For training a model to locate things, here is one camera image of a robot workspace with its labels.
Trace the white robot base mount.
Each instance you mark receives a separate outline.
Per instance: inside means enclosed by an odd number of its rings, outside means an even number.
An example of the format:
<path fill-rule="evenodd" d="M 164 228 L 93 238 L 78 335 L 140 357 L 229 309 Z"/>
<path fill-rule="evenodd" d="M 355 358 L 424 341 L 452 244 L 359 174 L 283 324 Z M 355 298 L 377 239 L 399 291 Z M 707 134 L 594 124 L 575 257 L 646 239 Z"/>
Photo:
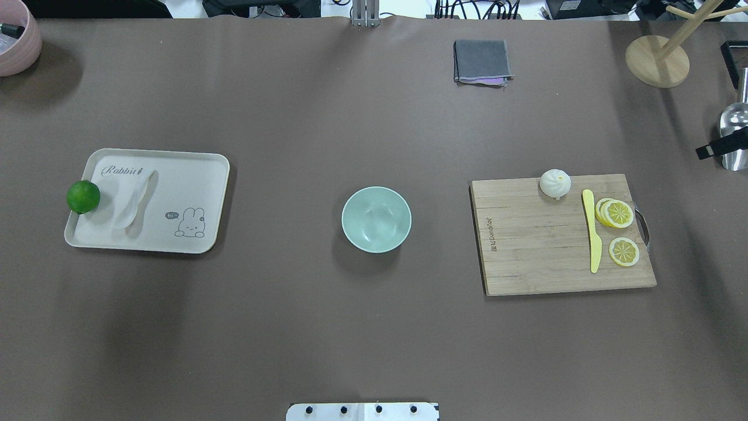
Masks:
<path fill-rule="evenodd" d="M 440 420 L 431 402 L 299 403 L 289 406 L 286 420 Z"/>

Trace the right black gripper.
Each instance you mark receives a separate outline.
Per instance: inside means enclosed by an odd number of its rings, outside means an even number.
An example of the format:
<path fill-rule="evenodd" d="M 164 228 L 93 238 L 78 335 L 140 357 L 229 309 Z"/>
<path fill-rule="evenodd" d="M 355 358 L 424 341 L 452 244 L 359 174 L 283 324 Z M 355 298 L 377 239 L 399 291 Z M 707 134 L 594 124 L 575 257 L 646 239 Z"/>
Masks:
<path fill-rule="evenodd" d="M 713 156 L 724 156 L 738 150 L 747 149 L 747 127 L 740 128 L 727 136 L 713 140 L 706 146 L 697 147 L 695 152 L 700 160 Z"/>

